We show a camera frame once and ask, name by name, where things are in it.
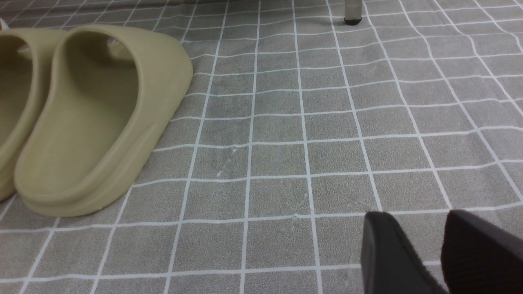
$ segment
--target floor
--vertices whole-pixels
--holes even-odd
[[[523,0],[0,0],[12,28],[180,40],[195,69],[129,192],[0,203],[1,293],[362,293],[366,211],[441,281],[446,213],[523,237]]]

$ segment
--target white grout line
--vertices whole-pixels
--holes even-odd
[[[107,256],[109,255],[109,250],[111,249],[111,243],[112,243],[112,237],[115,235],[116,228],[118,228],[118,224],[120,222],[120,219],[122,218],[123,211],[126,208],[127,201],[129,200],[129,195],[131,195],[133,186],[127,190],[127,193],[123,199],[122,206],[120,207],[120,211],[118,211],[118,215],[116,216],[116,220],[114,225],[112,226],[111,231],[109,232],[109,236],[107,237],[107,244],[105,245],[104,254],[101,258],[100,264],[98,266],[98,271],[96,272],[95,281],[93,283],[93,286],[91,287],[90,294],[94,294],[96,292],[96,287],[98,287],[98,282],[100,281],[100,278],[102,276],[102,272],[104,270],[105,262],[107,261]]]
[[[365,3],[363,3],[363,6],[364,6],[365,10],[367,10],[367,5]],[[447,207],[449,209],[452,209],[452,203],[450,203],[450,199],[449,199],[449,196],[447,195],[447,191],[445,190],[445,187],[443,186],[443,183],[441,182],[441,179],[439,178],[439,175],[438,175],[438,173],[436,171],[436,167],[434,165],[434,162],[432,161],[432,157],[430,156],[430,153],[428,152],[427,146],[425,145],[425,142],[423,141],[423,138],[420,135],[420,131],[419,131],[418,125],[416,123],[416,120],[414,119],[414,116],[412,115],[411,109],[408,106],[408,103],[405,100],[405,97],[403,96],[403,91],[401,90],[401,86],[400,86],[400,82],[399,82],[397,74],[396,74],[396,70],[392,66],[392,62],[389,59],[389,55],[387,54],[385,46],[381,42],[380,36],[378,35],[378,31],[372,25],[372,20],[369,19],[368,21],[369,21],[370,26],[373,27],[374,34],[375,34],[376,38],[378,39],[378,42],[380,43],[380,47],[381,47],[381,50],[383,51],[383,55],[387,59],[387,63],[389,64],[389,67],[390,67],[390,69],[392,71],[392,75],[394,76],[394,79],[395,79],[395,82],[396,82],[396,88],[397,88],[397,90],[398,90],[398,92],[400,94],[401,101],[405,105],[405,108],[407,110],[408,116],[409,116],[409,118],[410,118],[410,120],[412,122],[412,125],[414,127],[414,131],[417,134],[417,138],[418,138],[419,144],[421,145],[421,147],[423,149],[423,153],[425,154],[425,157],[427,158],[428,164],[429,164],[430,168],[432,169],[432,173],[434,175],[434,178],[436,179],[436,182],[438,183],[438,187],[439,187],[439,190],[441,191],[443,199],[445,200],[445,203],[447,204]]]
[[[513,207],[523,206],[523,202],[513,202],[493,207],[467,207],[459,208],[466,211],[497,211]],[[405,210],[405,211],[388,211],[388,213],[400,216],[406,214],[429,214],[429,213],[448,213],[450,210],[445,209],[426,209],[426,210]],[[315,214],[315,218],[350,218],[350,217],[363,217],[365,212],[342,212],[342,213],[320,213]],[[41,229],[3,229],[0,230],[0,234],[21,234],[21,233],[41,233],[41,232],[72,232],[81,231],[86,229],[117,229],[117,228],[132,228],[132,227],[167,227],[173,225],[187,224],[187,223],[204,223],[204,224],[224,224],[224,223],[244,223],[244,222],[256,222],[256,221],[274,221],[274,220],[288,220],[288,219],[310,219],[311,214],[293,214],[290,216],[272,216],[272,217],[251,217],[241,219],[224,219],[224,220],[213,220],[213,219],[191,219],[183,221],[172,221],[172,222],[136,222],[136,223],[118,223],[118,224],[91,224],[81,227],[66,227],[66,228],[41,228]]]
[[[251,124],[249,127],[249,143],[253,142],[254,134],[254,109],[256,105],[256,82],[257,82],[257,73],[258,73],[258,45],[260,37],[260,15],[262,10],[262,0],[258,0],[258,25],[256,30],[256,45],[254,47],[254,78],[253,78],[253,99],[251,102]],[[247,155],[247,181],[245,184],[245,208],[244,208],[244,218],[245,222],[243,223],[243,239],[242,239],[242,273],[240,275],[240,294],[245,292],[245,270],[247,268],[247,235],[249,228],[249,202],[251,196],[251,169],[252,169],[252,154],[253,146],[249,145],[248,155]]]
[[[519,6],[519,8],[521,8],[521,10],[523,10],[523,4],[518,3],[517,0],[513,0],[513,1],[514,1],[514,3],[516,3],[517,6]]]
[[[158,148],[154,152],[169,151],[180,148],[212,148],[212,149],[238,149],[245,148],[252,145],[269,145],[269,146],[282,146],[282,145],[298,145],[304,143],[332,143],[332,142],[353,142],[361,140],[375,140],[375,139],[399,139],[399,138],[424,138],[424,137],[439,137],[439,136],[448,136],[448,135],[468,135],[476,133],[481,130],[517,130],[523,131],[523,128],[513,127],[513,126],[497,126],[497,127],[480,127],[468,131],[455,131],[455,132],[439,132],[439,133],[408,133],[408,134],[386,134],[386,135],[374,135],[374,136],[358,136],[351,138],[339,138],[339,139],[316,139],[316,140],[307,140],[307,141],[284,141],[284,142],[249,142],[245,144],[233,144],[233,145],[207,145],[207,144],[182,144],[175,145],[170,147]]]
[[[104,8],[104,11],[102,11],[102,13],[95,19],[95,21],[93,21],[93,23],[97,23],[100,18],[105,14],[105,12],[107,12],[107,9],[109,9],[109,7],[115,2],[115,0],[111,0],[109,3],[107,3],[107,6]]]
[[[500,29],[502,32],[504,32],[504,33],[506,33],[506,34],[511,35],[512,37],[514,37],[514,38],[516,39],[516,44],[518,45],[519,51],[521,51],[521,53],[523,53],[523,47],[521,47],[521,44],[519,43],[519,38],[518,38],[515,34],[513,34],[513,33],[509,33],[509,32],[507,32],[506,30],[504,30],[502,27],[500,27],[500,26],[497,24],[496,20],[495,20],[492,16],[490,16],[490,14],[488,14],[488,12],[487,12],[486,10],[484,10],[484,9],[479,5],[479,3],[478,3],[476,0],[473,0],[473,1],[474,1],[474,3],[476,3],[476,5],[478,5],[479,8],[481,8],[481,10],[483,11],[483,13],[485,13],[485,14],[486,14],[486,15],[487,15],[491,20],[492,20],[492,22],[494,23],[494,25],[495,25],[498,29]],[[455,27],[455,29],[456,29],[456,31],[458,31],[459,33],[461,33],[461,31],[460,31],[458,28]],[[496,82],[496,84],[497,84],[497,85],[499,86],[499,88],[503,91],[503,94],[505,94],[505,96],[506,96],[509,100],[512,101],[512,105],[514,106],[514,108],[519,112],[519,114],[520,114],[521,116],[523,116],[523,111],[521,110],[521,108],[516,104],[515,101],[513,101],[512,97],[511,97],[511,96],[508,94],[508,92],[505,90],[505,87],[504,87],[504,86],[501,84],[501,82],[500,82],[500,81],[499,81],[499,80],[494,76],[494,74],[492,73],[492,71],[490,70],[490,68],[488,68],[488,66],[486,65],[485,61],[483,61],[483,58],[481,58],[481,57],[479,56],[479,54],[477,53],[477,51],[476,51],[476,46],[475,46],[475,44],[474,44],[474,40],[473,40],[470,36],[467,36],[467,37],[469,38],[470,42],[472,43],[472,50],[474,51],[474,54],[476,55],[476,57],[478,57],[478,59],[481,61],[481,63],[483,64],[483,66],[485,67],[485,69],[488,71],[488,73],[490,74],[490,76],[494,79],[494,81]]]
[[[434,3],[441,8],[441,6],[439,5],[439,3],[434,0]],[[445,15],[445,17],[450,21],[451,24],[453,24],[452,20],[449,18],[449,16],[447,15],[447,13],[445,11],[443,11],[443,14]],[[417,29],[413,26],[413,28],[416,30],[416,32],[422,36],[418,31]],[[427,45],[427,50],[428,50],[428,53],[429,53],[429,56],[432,58],[433,55],[432,55],[432,50],[430,49],[430,44],[428,43],[427,39],[425,37],[423,37],[423,40],[425,41],[425,44]],[[514,190],[514,192],[516,193],[516,195],[518,196],[519,200],[520,201],[523,201],[523,195],[521,194],[521,191],[519,190],[519,188],[516,186],[516,184],[514,183],[514,181],[512,180],[512,178],[510,177],[510,175],[508,174],[507,170],[505,169],[505,166],[501,163],[501,161],[499,160],[498,156],[496,155],[496,153],[494,152],[494,150],[492,149],[492,147],[490,146],[490,144],[487,142],[485,136],[483,135],[483,133],[478,129],[476,123],[474,122],[474,120],[472,119],[472,117],[470,116],[470,114],[468,113],[467,109],[463,106],[463,103],[461,102],[461,100],[458,98],[458,96],[456,95],[456,93],[454,92],[454,89],[452,88],[452,86],[450,85],[450,82],[448,81],[448,79],[445,77],[445,74],[443,73],[443,71],[441,70],[441,68],[439,67],[438,63],[436,62],[436,60],[433,60],[433,63],[434,65],[436,66],[436,69],[438,70],[438,72],[440,73],[440,75],[445,79],[445,83],[447,84],[447,86],[449,87],[450,89],[450,92],[451,94],[453,95],[454,99],[459,103],[460,105],[460,108],[461,110],[463,111],[463,113],[465,114],[465,116],[467,117],[467,119],[469,120],[470,124],[472,125],[472,127],[474,129],[477,129],[477,134],[479,135],[481,141],[483,141],[483,143],[485,144],[485,147],[488,149],[488,151],[490,152],[492,158],[497,162],[497,165],[499,166],[499,169],[501,170],[501,172],[503,173],[503,175],[505,176],[505,178],[507,179],[508,183],[510,184],[510,186],[512,187],[512,189]]]
[[[469,166],[451,166],[451,167],[436,167],[436,171],[459,171],[465,169],[482,169],[492,165],[497,165],[499,163],[523,163],[523,160],[499,160],[493,161],[490,163],[485,163],[481,165],[469,165]],[[413,168],[413,169],[389,169],[382,171],[372,171],[373,175],[379,174],[396,174],[396,173],[420,173],[420,172],[431,172],[432,168]],[[311,177],[325,177],[325,176],[353,176],[353,175],[368,175],[369,172],[339,172],[339,173],[320,173],[320,174],[311,174]],[[251,176],[251,179],[284,179],[284,178],[306,178],[307,175],[266,175],[266,176]],[[233,179],[197,179],[192,178],[192,182],[201,182],[201,183],[232,183],[240,182],[247,180],[246,177],[242,178],[233,178]],[[148,185],[153,185],[157,183],[164,182],[184,182],[187,181],[186,178],[165,178],[153,180],[150,182],[135,184],[134,187],[143,187]]]
[[[9,200],[7,205],[5,206],[4,211],[2,211],[2,214],[0,214],[0,221],[4,218],[5,214],[9,210],[9,207],[11,207],[11,205],[15,201],[16,197],[18,197],[18,193],[15,193],[14,195],[11,196],[11,199]]]
[[[514,101],[520,101],[523,100],[523,98],[516,98]],[[511,100],[498,100],[495,98],[485,98],[485,99],[478,99],[478,100],[465,100],[463,103],[479,103],[479,102],[498,102],[498,103],[511,103]],[[444,104],[422,104],[422,105],[408,105],[411,108],[435,108],[435,107],[450,107],[450,106],[458,106],[458,102],[452,102],[452,103],[444,103]],[[315,116],[315,115],[330,115],[330,114],[348,114],[351,112],[359,112],[359,111],[367,111],[367,110],[375,110],[375,109],[387,109],[387,108],[403,108],[406,107],[404,104],[391,104],[391,105],[383,105],[383,106],[372,106],[372,107],[365,107],[365,108],[358,108],[356,110],[337,110],[337,111],[320,111],[320,112],[306,112],[306,116]],[[273,114],[273,113],[267,113],[267,114],[257,114],[254,115],[254,117],[294,117],[294,116],[300,116],[301,114]],[[203,118],[203,120],[242,120],[242,119],[248,119],[251,118],[250,116],[245,117],[224,117],[224,118]],[[184,119],[202,119],[201,117],[194,117],[194,116],[183,116],[183,117],[177,117],[172,120],[171,122],[178,121],[178,120],[184,120]],[[488,127],[488,128],[512,128],[513,126],[495,126],[495,127]]]
[[[312,194],[312,179],[311,179],[311,165],[309,162],[309,147],[307,142],[307,130],[305,126],[305,110],[303,106],[303,91],[301,85],[301,69],[300,69],[300,54],[298,52],[298,26],[296,25],[296,8],[294,7],[294,0],[291,0],[292,4],[292,17],[294,19],[294,47],[296,49],[296,65],[298,74],[298,90],[300,95],[300,112],[301,112],[301,129],[303,135],[303,153],[305,157],[305,172],[307,174],[307,189],[309,194],[309,209],[311,211],[311,231],[312,231],[312,242],[314,247],[314,263],[316,267],[316,282],[318,286],[318,294],[323,294],[323,282],[320,262],[320,249],[318,245],[318,236],[316,230],[316,217],[314,209],[314,195]]]
[[[157,20],[156,20],[156,24],[154,25],[152,31],[156,31],[156,29],[158,28],[158,24],[160,23],[160,20],[162,20],[162,16],[163,14],[165,13],[165,9],[167,9],[167,4],[169,4],[169,0],[164,0],[165,1],[165,5],[164,7],[162,8],[162,11],[160,12],[160,15],[157,17]],[[187,28],[183,28],[185,29],[185,33],[184,35],[187,33],[187,30],[189,29],[189,25],[187,25]]]
[[[468,58],[476,58],[475,56],[473,57],[466,57],[466,58],[459,58],[459,59],[468,59]],[[373,63],[378,63],[378,62],[382,62],[382,61],[389,61],[389,60],[398,60],[398,61],[432,61],[432,59],[430,58],[426,58],[426,59],[395,59],[395,58],[383,58],[383,59],[378,59],[378,60],[374,60],[374,61],[370,61],[370,62],[366,62],[366,63],[358,63],[358,64],[347,64],[347,65],[334,65],[334,66],[324,66],[324,67],[302,67],[300,68],[301,70],[330,70],[330,69],[341,69],[341,68],[346,68],[346,67],[350,67],[350,66],[362,66],[362,65],[369,65],[369,64],[373,64]],[[270,71],[260,71],[260,72],[257,72],[258,74],[260,73],[276,73],[276,72],[288,72],[288,71],[296,71],[298,69],[296,68],[290,68],[290,69],[278,69],[278,70],[270,70]],[[193,74],[193,76],[196,76],[196,75],[211,75],[210,73],[206,73],[206,72],[195,72]],[[215,74],[214,76],[238,76],[238,75],[254,75],[254,72],[242,72],[242,73],[227,73],[227,74]],[[457,77],[450,77],[450,78],[471,78],[471,77],[482,77],[482,78],[498,78],[498,77],[523,77],[523,74],[505,74],[505,75],[498,75],[498,76],[495,76],[493,74],[491,75],[486,75],[486,76],[483,76],[483,75],[470,75],[470,76],[457,76]],[[388,81],[396,81],[396,80],[386,80],[386,81],[380,81],[380,83],[382,82],[388,82]],[[398,80],[400,82],[403,82],[403,83],[411,83],[411,82],[430,82],[430,81],[435,81],[435,80],[424,80],[424,81],[405,81],[405,80]]]
[[[440,261],[424,261],[425,266],[440,265]],[[249,268],[245,271],[248,274],[260,274],[260,273],[277,273],[277,272],[303,272],[313,271],[315,266],[282,266],[282,267],[268,267],[268,268]],[[320,270],[336,270],[336,269],[361,269],[360,264],[339,264],[339,265],[322,265]],[[242,269],[208,269],[208,270],[189,270],[185,272],[174,272],[174,273],[159,273],[159,274],[123,274],[123,275],[107,275],[102,276],[104,280],[116,280],[116,279],[136,279],[136,278],[165,278],[165,277],[180,277],[180,276],[194,276],[194,275],[238,275],[243,272]],[[13,279],[0,279],[1,283],[11,282],[46,282],[56,281],[62,279],[83,279],[93,280],[96,276],[93,275],[78,275],[70,274],[48,278],[13,278]]]
[[[36,0],[32,0],[31,3],[29,3],[29,4],[28,4],[24,9],[20,10],[20,12],[19,12],[17,15],[15,15],[15,17],[13,17],[13,18],[9,21],[9,26],[10,26],[10,24],[11,24],[13,21],[15,21],[15,20],[16,20],[16,19],[17,19],[17,18],[18,18],[22,13],[24,13],[24,12],[27,10],[27,8],[29,8],[29,7],[30,7],[30,6],[31,6],[35,1],[36,1]]]
[[[54,3],[53,7],[51,7],[36,23],[35,25],[33,26],[33,28],[37,27],[40,22],[45,18],[47,17],[47,15],[49,14],[49,12],[51,12],[53,10],[53,8],[56,7],[56,5],[60,2],[60,0],[56,0],[56,3]]]
[[[342,65],[342,75],[343,75],[343,79],[345,81],[345,87],[347,89],[347,95],[349,97],[350,107],[351,107],[351,109],[356,109],[356,107],[354,105],[354,100],[353,100],[353,97],[352,97],[352,93],[350,92],[350,84],[349,84],[349,80],[348,80],[348,77],[347,77],[347,73],[345,72],[345,66],[344,66],[344,62],[343,62],[342,52],[341,52],[341,49],[339,48],[338,35],[336,34],[336,31],[335,31],[334,21],[332,19],[332,11],[331,11],[330,7],[328,8],[328,11],[329,11],[329,15],[331,16],[331,28],[332,28],[332,32],[333,32],[333,35],[334,35],[334,41],[336,43],[339,63],[340,63],[340,65]],[[369,179],[370,179],[370,183],[371,183],[371,186],[372,186],[372,193],[374,194],[374,199],[376,201],[376,206],[377,206],[378,211],[383,211],[383,207],[381,205],[380,196],[378,194],[378,189],[376,188],[376,183],[374,181],[374,176],[372,174],[372,168],[370,166],[369,156],[367,154],[367,149],[365,148],[365,142],[364,142],[364,139],[363,139],[363,133],[361,131],[361,125],[359,123],[358,116],[357,116],[355,111],[353,111],[353,118],[354,118],[354,121],[356,123],[356,128],[357,128],[357,131],[358,131],[358,140],[360,142],[361,151],[363,153],[363,158],[365,159],[365,165],[366,165],[367,171],[369,173]]]
[[[35,259],[35,262],[33,262],[33,265],[31,267],[31,270],[29,271],[29,273],[27,274],[27,280],[24,281],[24,284],[22,285],[22,288],[20,288],[20,292],[19,294],[24,294],[24,292],[26,291],[27,289],[27,286],[29,285],[29,280],[33,277],[33,275],[35,274],[36,272],[36,268],[38,267],[38,265],[40,264],[40,261],[42,260],[42,257],[43,257],[43,254],[46,252],[46,249],[47,249],[47,246],[49,246],[49,243],[51,242],[51,238],[53,238],[53,235],[54,235],[54,229],[56,229],[58,227],[58,223],[60,222],[60,218],[56,218],[54,220],[54,225],[53,225],[53,229],[51,229],[51,231],[49,232],[49,234],[47,235],[47,238],[46,238],[46,241],[44,242],[44,244],[42,245],[42,248],[40,249],[40,252],[38,253],[38,256],[36,257]]]
[[[142,2],[142,0],[138,0],[134,6],[134,8],[132,9],[131,13],[129,14],[129,16],[127,17],[127,19],[125,20],[125,22],[123,23],[122,26],[126,26],[127,23],[131,20],[131,17],[132,15],[134,14],[134,12],[136,11],[136,8],[138,7],[138,5]]]
[[[229,1],[227,1],[227,4],[225,6],[225,14],[223,15],[222,29],[220,31],[220,37],[218,39],[218,43],[216,45],[215,55],[218,55],[218,53],[220,52],[220,43],[221,43],[221,39],[223,37],[223,31],[224,31],[225,21],[227,19],[227,12],[228,12],[228,10],[229,10]],[[209,96],[210,96],[210,93],[211,93],[212,80],[214,78],[214,72],[216,70],[216,63],[217,63],[217,61],[218,61],[218,58],[214,58],[214,62],[213,62],[213,65],[212,65],[212,70],[211,70],[211,76],[209,78],[209,85],[207,87],[207,94],[206,94],[205,102],[203,104],[203,111],[202,111],[202,114],[201,114],[202,118],[204,118],[206,113],[207,113],[207,106],[209,104]],[[198,128],[198,134],[196,135],[196,145],[200,142],[201,133],[202,133],[202,129],[203,129],[203,123],[204,123],[204,120],[201,120],[200,127]],[[181,212],[180,212],[180,218],[179,218],[180,221],[182,221],[184,219],[184,215],[185,215],[185,208],[186,208],[186,205],[187,205],[187,198],[188,198],[188,194],[189,194],[189,186],[190,186],[192,174],[193,174],[193,171],[194,171],[194,166],[195,166],[195,162],[196,162],[196,154],[197,154],[197,152],[198,152],[198,147],[195,147],[194,151],[192,153],[192,159],[191,159],[189,172],[188,172],[188,176],[187,176],[187,182],[185,184],[184,198],[183,198],[183,201],[182,201],[182,204],[181,204]],[[178,247],[178,240],[179,240],[179,237],[180,237],[180,231],[181,231],[181,224],[178,225],[177,228],[176,228],[176,235],[174,237],[173,249],[172,249],[171,256],[170,256],[170,261],[169,261],[169,273],[173,272],[174,258],[176,256],[176,249]],[[169,292],[169,287],[170,287],[170,277],[167,277],[167,279],[165,281],[164,294],[167,294]]]
[[[73,19],[73,17],[78,13],[78,11],[80,11],[80,8],[82,8],[82,6],[84,6],[84,4],[87,2],[87,0],[84,0],[80,5],[78,5],[78,8],[75,10],[75,12],[73,12],[69,18],[67,19],[67,21],[64,22],[64,24],[60,27],[61,30],[63,30],[63,28],[69,23],[69,21],[71,21],[71,19]]]

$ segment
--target grid pattern mat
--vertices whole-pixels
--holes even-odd
[[[141,27],[194,79],[110,207],[0,203],[1,293],[361,293],[366,211],[441,280],[446,213],[523,236],[523,0],[0,1],[11,27]]]

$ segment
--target chair leg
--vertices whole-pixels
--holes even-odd
[[[361,21],[363,0],[345,0],[345,23],[355,26]]]

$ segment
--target pair of sandals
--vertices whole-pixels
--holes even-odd
[[[0,200],[88,214],[132,185],[185,97],[175,39],[138,28],[0,31]]]
[[[361,250],[365,294],[523,293],[523,240],[470,212],[451,210],[441,268],[448,291],[423,266],[390,214],[365,215]]]

